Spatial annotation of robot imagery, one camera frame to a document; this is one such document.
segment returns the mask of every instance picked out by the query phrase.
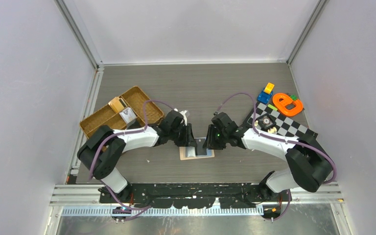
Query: orange toy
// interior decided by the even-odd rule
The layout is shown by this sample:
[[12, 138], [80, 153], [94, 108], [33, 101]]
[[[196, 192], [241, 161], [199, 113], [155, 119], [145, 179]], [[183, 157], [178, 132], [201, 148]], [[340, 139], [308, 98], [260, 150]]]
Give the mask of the orange toy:
[[[304, 109], [304, 105], [299, 99], [293, 101], [292, 98], [284, 93], [275, 94], [273, 96], [273, 104], [276, 106], [279, 112], [287, 117], [293, 117]], [[295, 107], [292, 109], [287, 109], [289, 104], [293, 104]]]

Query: floor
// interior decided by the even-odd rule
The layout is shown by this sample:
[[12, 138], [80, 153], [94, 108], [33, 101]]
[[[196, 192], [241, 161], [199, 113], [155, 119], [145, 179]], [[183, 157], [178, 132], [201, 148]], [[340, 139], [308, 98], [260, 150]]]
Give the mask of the floor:
[[[224, 99], [237, 92], [249, 92], [257, 97], [268, 82], [275, 84], [275, 93], [297, 95], [290, 70], [284, 63], [107, 66], [95, 110], [137, 85], [151, 99], [189, 110], [188, 121], [192, 123], [194, 136], [204, 137], [212, 114]], [[165, 114], [169, 111], [163, 105], [159, 107]], [[251, 100], [239, 95], [222, 111], [240, 124], [251, 108]], [[293, 119], [307, 125], [303, 113]], [[259, 182], [268, 172], [286, 166], [282, 160], [266, 153], [231, 146], [215, 151], [214, 158], [181, 161], [179, 149], [172, 142], [133, 150], [124, 154], [117, 164], [122, 175], [134, 183]], [[77, 183], [86, 183], [88, 175], [89, 171], [82, 165]]]

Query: woven basket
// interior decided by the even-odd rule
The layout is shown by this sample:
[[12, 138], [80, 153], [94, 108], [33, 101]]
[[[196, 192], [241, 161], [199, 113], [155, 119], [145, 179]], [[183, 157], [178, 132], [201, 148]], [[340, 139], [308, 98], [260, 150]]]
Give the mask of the woven basket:
[[[138, 86], [134, 86], [119, 96], [133, 109], [137, 116], [137, 121], [143, 126], [145, 125], [143, 116], [143, 103], [150, 98]], [[146, 104], [146, 115], [148, 123], [159, 123], [164, 117], [163, 111], [154, 103]], [[80, 122], [80, 127], [84, 134], [88, 137], [102, 125], [108, 125], [112, 129], [126, 129], [126, 122], [120, 114], [113, 111], [110, 105], [105, 105], [92, 115]]]

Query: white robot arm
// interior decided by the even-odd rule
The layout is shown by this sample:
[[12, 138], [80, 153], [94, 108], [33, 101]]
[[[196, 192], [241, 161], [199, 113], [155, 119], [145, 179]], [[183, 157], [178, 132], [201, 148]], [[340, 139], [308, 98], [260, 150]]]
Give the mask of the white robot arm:
[[[265, 133], [263, 137], [249, 127], [238, 127], [227, 114], [219, 113], [211, 120], [204, 148], [224, 149], [226, 144], [243, 149], [259, 150], [276, 156], [288, 163], [288, 168], [270, 172], [258, 185], [258, 194], [263, 200], [277, 197], [278, 193], [296, 187], [316, 192], [319, 186], [332, 172], [331, 165], [314, 151], [310, 151], [289, 141], [302, 141], [324, 152], [313, 136], [282, 137]], [[184, 117], [171, 111], [160, 125], [151, 125], [140, 132], [131, 130], [112, 130], [108, 126], [100, 127], [77, 153], [78, 158], [91, 168], [96, 149], [109, 136], [106, 149], [97, 159], [93, 176], [109, 186], [117, 193], [125, 192], [127, 180], [116, 169], [116, 164], [123, 152], [140, 148], [154, 147], [174, 141], [177, 146], [194, 146], [196, 142], [192, 134], [191, 124], [185, 124]]]

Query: black and white checkerboard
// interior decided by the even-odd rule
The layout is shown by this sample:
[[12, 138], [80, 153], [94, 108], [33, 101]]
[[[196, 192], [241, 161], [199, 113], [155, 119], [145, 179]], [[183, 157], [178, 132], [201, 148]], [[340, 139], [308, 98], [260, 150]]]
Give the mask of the black and white checkerboard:
[[[278, 111], [275, 111], [267, 107], [267, 105], [257, 101], [256, 117], [258, 118], [266, 113], [268, 113], [273, 118], [273, 120], [275, 120], [276, 128], [278, 130], [279, 135], [287, 136], [287, 137], [294, 137], [294, 136], [301, 137], [304, 134], [310, 134], [315, 138], [318, 136], [318, 133], [301, 125], [297, 121], [294, 121], [289, 117], [286, 117], [285, 115], [279, 113]], [[243, 121], [243, 125], [252, 127], [252, 122], [253, 122], [253, 110], [251, 110], [247, 118]]]

